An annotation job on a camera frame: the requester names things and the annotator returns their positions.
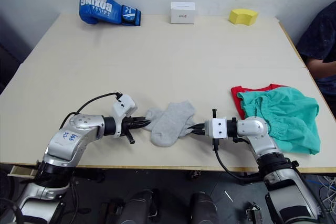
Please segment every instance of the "folded clothing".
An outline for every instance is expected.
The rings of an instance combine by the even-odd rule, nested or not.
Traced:
[[[244,113],[244,110],[242,110],[242,108],[241,108],[242,106],[240,105],[240,103],[242,102],[242,99],[237,96],[238,92],[268,91],[268,90],[271,90],[271,89],[276,89],[278,87],[285,87],[285,86],[277,85],[277,84],[270,84],[269,86],[261,88],[261,89],[248,89],[248,88],[243,88],[242,86],[236,86],[236,87],[231,88],[232,97],[233,97],[233,100],[235,102],[237,111],[240,115],[240,118],[244,119],[245,118],[245,113]]]
[[[145,127],[152,131],[151,141],[161,147],[172,146],[177,138],[190,133],[188,127],[194,125],[195,108],[188,102],[170,103],[165,111],[151,108],[146,113],[146,119],[151,123]]]
[[[285,152],[316,154],[320,138],[315,123],[319,105],[291,87],[267,92],[239,92],[245,116],[259,116],[268,124],[268,133]]]

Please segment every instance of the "white table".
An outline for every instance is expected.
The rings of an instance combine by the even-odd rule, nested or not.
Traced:
[[[230,88],[270,83],[299,89],[320,104],[317,155],[288,153],[304,172],[335,172],[331,162],[335,120],[278,21],[233,25],[222,17],[199,17],[194,25],[172,25],[165,16],[143,15],[140,27],[88,25],[60,15],[0,95],[0,162],[34,164],[65,115],[98,95],[120,91],[136,101],[134,116],[150,107],[189,100],[195,122],[236,116]],[[114,98],[98,100],[83,113],[109,115]],[[221,170],[212,140],[189,135],[172,147],[156,147],[150,132],[104,137],[88,145],[81,167]],[[256,170],[243,143],[221,141],[220,156],[232,170]]]

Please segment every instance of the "person's arm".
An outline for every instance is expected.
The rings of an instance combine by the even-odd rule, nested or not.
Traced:
[[[336,61],[324,63],[323,60],[308,59],[306,65],[315,79],[325,78],[336,74]]]

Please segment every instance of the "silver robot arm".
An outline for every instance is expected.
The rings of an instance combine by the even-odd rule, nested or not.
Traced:
[[[144,117],[130,117],[136,109],[131,97],[124,94],[117,97],[110,117],[73,116],[50,140],[35,178],[18,200],[23,215],[29,216],[31,221],[41,218],[47,223],[57,223],[65,207],[61,200],[87,145],[105,135],[126,136],[133,144],[135,141],[129,130],[150,123]]]
[[[246,142],[249,145],[258,164],[258,176],[269,191],[265,199],[272,221],[284,224],[319,221],[319,205],[297,171],[297,162],[290,162],[284,157],[268,135],[265,120],[256,116],[238,121],[215,117],[214,111],[214,118],[204,124],[192,126],[193,133],[213,138],[219,161],[218,139],[232,137],[234,142]]]

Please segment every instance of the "grey sock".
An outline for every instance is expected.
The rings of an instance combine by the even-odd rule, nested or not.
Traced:
[[[150,109],[146,118],[152,120],[145,129],[152,131],[152,143],[157,146],[172,146],[179,136],[185,136],[191,132],[188,129],[194,124],[192,116],[194,107],[188,102],[170,103],[162,112],[160,109]]]

